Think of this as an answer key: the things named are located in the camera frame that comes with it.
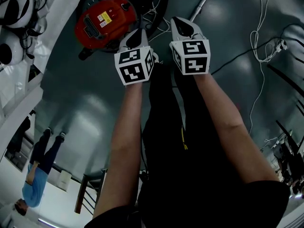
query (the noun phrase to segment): shiny floor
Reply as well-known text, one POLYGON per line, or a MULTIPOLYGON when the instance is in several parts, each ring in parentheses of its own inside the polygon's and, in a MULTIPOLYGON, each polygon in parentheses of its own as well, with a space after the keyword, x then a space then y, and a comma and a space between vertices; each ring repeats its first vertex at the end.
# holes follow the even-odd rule
MULTIPOLYGON (((189 18, 200 0, 169 0, 166 19, 172 16, 189 18)), ((259 45, 271 37, 279 37, 289 23, 301 23, 304 0, 269 0, 267 16, 260 30, 259 45)), ((236 55, 251 48, 249 35, 257 29, 261 12, 260 0, 208 0, 195 22, 210 40, 210 71, 218 69, 236 55)), ((86 61, 78 59, 82 47, 74 35, 76 17, 73 14, 63 29, 43 79, 43 100, 37 106, 35 140, 51 126, 55 134, 66 131, 66 141, 59 150, 56 164, 78 179, 107 166, 111 134, 124 95, 113 54, 94 53, 86 61)), ((304 32, 290 27, 283 37, 303 39, 304 32)), ((172 63, 169 43, 171 34, 158 37, 150 45, 164 63, 172 63)), ((293 54, 304 58, 297 43, 290 41, 293 54)), ((265 57, 265 49, 259 51, 265 57)), ((304 89, 304 65, 287 52, 281 52, 271 64, 282 70, 304 89)), ((299 95, 285 81, 262 64, 266 81, 263 93, 252 113, 252 137, 261 148, 264 139, 275 138, 279 120, 286 129, 293 129, 299 142, 304 134, 304 117, 296 108, 299 95)), ((214 75, 242 114, 249 129, 249 114, 258 96, 263 76, 260 64, 252 52, 238 58, 214 75)), ((142 126, 147 120, 150 103, 149 84, 144 84, 142 126)), ((180 106, 183 103, 176 92, 180 106)), ((264 154, 272 158, 267 147, 264 154)))

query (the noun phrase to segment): shoe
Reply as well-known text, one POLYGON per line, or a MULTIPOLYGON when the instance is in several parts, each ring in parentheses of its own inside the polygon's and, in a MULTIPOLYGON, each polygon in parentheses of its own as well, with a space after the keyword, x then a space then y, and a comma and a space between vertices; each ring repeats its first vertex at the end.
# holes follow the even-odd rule
POLYGON ((66 138, 66 133, 61 132, 61 133, 59 134, 59 136, 60 136, 60 137, 62 137, 62 138, 63 138, 63 140, 65 140, 65 138, 66 138))
POLYGON ((51 132, 51 136, 53 135, 53 131, 52 131, 52 129, 50 128, 50 127, 48 127, 47 128, 47 130, 50 130, 50 132, 51 132))

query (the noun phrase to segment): black shirt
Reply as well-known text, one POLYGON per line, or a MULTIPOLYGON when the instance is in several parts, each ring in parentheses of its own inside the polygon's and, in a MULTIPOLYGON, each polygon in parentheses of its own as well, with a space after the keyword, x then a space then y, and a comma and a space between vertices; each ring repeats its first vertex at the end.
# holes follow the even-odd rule
POLYGON ((166 187, 163 185, 162 190, 157 190, 145 185, 139 196, 138 209, 117 207, 93 219, 85 228, 140 228, 142 221, 147 228, 275 228, 290 196, 289 187, 278 181, 253 182, 235 192, 229 189, 229 183, 223 183, 220 193, 199 192, 193 186, 184 192, 166 187))

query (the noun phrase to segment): white cable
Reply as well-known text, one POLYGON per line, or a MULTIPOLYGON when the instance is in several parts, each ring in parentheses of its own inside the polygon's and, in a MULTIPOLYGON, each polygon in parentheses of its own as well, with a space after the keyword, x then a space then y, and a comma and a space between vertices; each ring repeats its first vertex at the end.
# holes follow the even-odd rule
MULTIPOLYGON (((150 22, 151 24, 154 23, 155 18, 156 18, 156 16, 157 16, 157 11, 156 11, 156 9, 158 8, 160 2, 161 2, 161 0, 158 1, 158 3, 156 4, 156 6, 154 6, 154 3, 152 2, 152 7, 153 7, 153 9, 150 9, 148 12, 146 12, 146 13, 143 15, 143 19, 144 19, 145 21, 148 21, 148 22, 150 22), (144 17, 144 16, 147 15, 147 14, 149 14, 149 15, 154 15, 154 18, 153 18, 152 21, 144 17)), ((150 42, 150 41, 153 41, 154 39, 156 39, 157 37, 159 37, 159 36, 161 36, 161 35, 163 35, 163 34, 165 34, 165 33, 171 32, 171 31, 170 31, 170 22, 169 22, 168 20, 166 20, 165 18, 162 18, 162 19, 165 21, 165 23, 167 24, 168 28, 167 28, 166 30, 163 30, 163 29, 161 29, 161 28, 158 27, 157 29, 158 29, 159 31, 161 31, 161 33, 158 34, 157 36, 153 37, 152 39, 150 39, 149 42, 150 42)))
POLYGON ((264 72, 263 72, 263 69, 262 69, 262 63, 260 63, 260 69, 261 69, 261 72, 263 74, 263 84, 262 84, 262 88, 261 88, 261 91, 259 93, 259 95, 257 96, 256 100, 254 101, 253 105, 252 105, 252 108, 251 108, 251 112, 250 112, 250 122, 251 122, 251 127, 250 127, 250 130, 249 130, 249 134, 251 134, 251 129, 252 129, 252 126, 253 126, 253 123, 252 123, 252 119, 251 119, 251 115, 252 115, 252 112, 253 112, 253 109, 255 108, 255 104, 257 102, 257 100, 260 98, 262 92, 263 92, 263 88, 264 88, 264 84, 265 84, 265 75, 264 75, 264 72))
POLYGON ((250 44, 251 44, 251 47, 252 47, 252 49, 253 49, 253 53, 254 53, 254 55, 255 55, 256 60, 260 63, 260 69, 261 69, 261 72, 262 72, 262 75, 263 75, 263 84, 262 84, 261 91, 260 91, 259 95, 257 96, 256 100, 254 101, 254 103, 253 103, 253 105, 252 105, 252 108, 251 108, 251 111, 250 111, 250 115, 249 115, 249 116, 250 116, 251 126, 250 126, 250 130, 249 130, 249 134, 251 134, 251 130, 252 130, 252 127, 253 127, 251 115, 252 115, 252 112, 253 112, 253 110, 254 110, 254 107, 255 107, 255 104, 256 104, 257 100, 260 98, 260 96, 261 96, 261 94, 262 94, 262 92, 263 92, 263 88, 264 88, 264 84, 265 84, 265 75, 264 75, 264 72, 263 72, 263 69, 262 69, 262 63, 264 63, 264 62, 269 62, 269 61, 276 55, 276 53, 277 53, 277 51, 274 50, 274 46, 270 43, 270 44, 271 44, 271 47, 272 47, 272 50, 271 50, 271 54, 270 54, 270 55, 267 55, 267 45, 269 44, 269 43, 267 43, 267 44, 265 45, 265 55, 266 55, 266 58, 263 59, 263 60, 261 60, 261 59, 259 59, 259 57, 258 57, 258 54, 257 54, 257 44, 258 44, 258 38, 259 38, 259 33, 258 33, 258 32, 259 32, 259 30, 261 29, 261 27, 262 27, 262 25, 263 25, 263 23, 264 23, 264 20, 265 20, 265 18, 266 18, 267 7, 268 7, 268 2, 269 2, 269 0, 266 1, 264 17, 263 17, 263 1, 260 0, 260 2, 261 2, 261 15, 260 15, 260 20, 259 20, 259 24, 258 24, 258 26, 257 26, 257 30, 254 30, 254 31, 252 31, 252 32, 250 33, 250 44), (252 42, 252 35, 253 35, 253 34, 254 34, 254 37, 255 37, 254 43, 252 42))
POLYGON ((263 59, 263 60, 261 60, 261 59, 259 59, 258 54, 257 54, 257 49, 256 49, 256 48, 257 48, 258 38, 259 38, 259 33, 258 33, 258 32, 259 32, 259 30, 261 29, 261 27, 262 27, 262 25, 263 25, 263 23, 264 23, 264 20, 265 20, 265 18, 266 18, 267 7, 268 7, 268 2, 269 2, 269 0, 267 0, 266 5, 265 5, 264 16, 263 16, 263 1, 260 0, 260 2, 261 2, 261 15, 260 15, 260 20, 259 20, 259 24, 258 24, 257 30, 254 30, 254 31, 252 31, 252 32, 250 33, 250 44, 251 44, 251 47, 252 47, 252 49, 253 49, 253 53, 254 53, 255 58, 257 59, 257 61, 263 63, 263 62, 269 62, 269 61, 276 55, 276 51, 273 50, 273 45, 272 45, 272 53, 271 53, 269 56, 267 56, 267 52, 266 52, 266 47, 267 47, 267 45, 268 45, 268 44, 267 44, 267 45, 265 46, 266 58, 263 59), (254 37, 255 37, 254 43, 252 42, 252 35, 253 35, 253 34, 254 34, 254 37))
POLYGON ((275 139, 277 139, 277 137, 276 137, 276 138, 273 138, 273 139, 265 139, 264 142, 267 143, 267 142, 272 141, 272 140, 275 140, 275 139))

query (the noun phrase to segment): wire bundle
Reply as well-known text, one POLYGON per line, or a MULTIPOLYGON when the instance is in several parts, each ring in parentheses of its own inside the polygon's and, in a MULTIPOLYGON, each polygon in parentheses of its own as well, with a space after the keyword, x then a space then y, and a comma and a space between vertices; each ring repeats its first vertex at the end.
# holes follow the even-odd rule
MULTIPOLYGON (((143 19, 144 19, 145 21, 149 22, 150 24, 153 24, 153 23, 154 23, 155 18, 156 18, 156 16, 157 16, 157 11, 156 11, 156 9, 158 8, 160 2, 161 2, 161 0, 158 1, 158 3, 157 3, 156 6, 154 6, 154 2, 152 2, 152 7, 153 7, 153 9, 150 9, 148 12, 146 12, 146 13, 143 15, 143 19), (144 17, 145 15, 154 15, 154 18, 153 18, 153 20, 151 21, 150 19, 145 18, 145 17, 144 17)), ((158 29, 159 31, 161 31, 161 33, 158 34, 158 35, 156 35, 155 37, 151 38, 151 39, 149 40, 149 42, 153 41, 154 39, 156 39, 157 37, 159 37, 159 36, 161 36, 161 35, 163 35, 163 34, 165 34, 165 33, 170 33, 170 32, 171 32, 171 31, 170 31, 170 22, 169 22, 168 20, 166 20, 165 18, 162 18, 162 19, 165 21, 165 23, 166 23, 166 25, 167 25, 167 29, 163 30, 163 29, 161 29, 161 28, 158 27, 157 29, 158 29)))
MULTIPOLYGON (((258 27, 256 30, 252 31, 250 33, 250 44, 251 44, 251 47, 252 47, 252 50, 253 50, 253 53, 255 55, 255 58, 256 60, 260 63, 260 70, 261 70, 261 73, 263 75, 263 83, 262 83, 262 87, 261 87, 261 91, 259 93, 259 95, 257 96, 256 100, 254 101, 253 105, 252 105, 252 108, 251 108, 251 111, 250 111, 250 122, 251 122, 251 126, 250 126, 250 129, 249 129, 249 134, 251 134, 251 130, 252 130, 252 127, 253 127, 253 123, 252 123, 252 118, 251 118, 251 115, 252 115, 252 112, 254 110, 254 107, 255 107, 255 104, 256 102, 258 101, 258 99, 260 98, 262 92, 263 92, 263 88, 264 88, 264 84, 265 84, 265 75, 264 75, 264 72, 263 72, 263 69, 262 69, 262 63, 264 62, 270 62, 270 60, 276 55, 277 51, 274 50, 274 46, 270 43, 270 42, 267 42, 267 44, 265 45, 265 54, 266 54, 266 58, 265 59, 259 59, 258 57, 258 54, 257 54, 257 43, 258 43, 258 38, 259 38, 259 30, 261 29, 263 23, 264 23, 264 20, 266 18, 266 14, 267 14, 267 7, 268 7, 268 2, 269 0, 266 1, 266 5, 265 5, 265 12, 264 12, 264 17, 263 17, 263 1, 260 0, 261 2, 261 15, 260 15, 260 21, 259 21, 259 24, 258 24, 258 27), (252 43, 252 35, 254 35, 254 38, 255 38, 255 41, 254 41, 254 44, 252 43), (272 52, 270 55, 267 55, 267 45, 271 45, 272 47, 272 52)), ((281 43, 281 39, 278 40, 277 42, 277 45, 281 43)))
POLYGON ((276 140, 275 144, 271 147, 271 148, 275 148, 282 139, 284 139, 286 137, 286 134, 281 133, 278 137, 273 138, 273 139, 265 139, 264 142, 266 143, 262 148, 260 148, 260 151, 262 151, 265 147, 267 147, 269 145, 269 142, 272 140, 276 140))

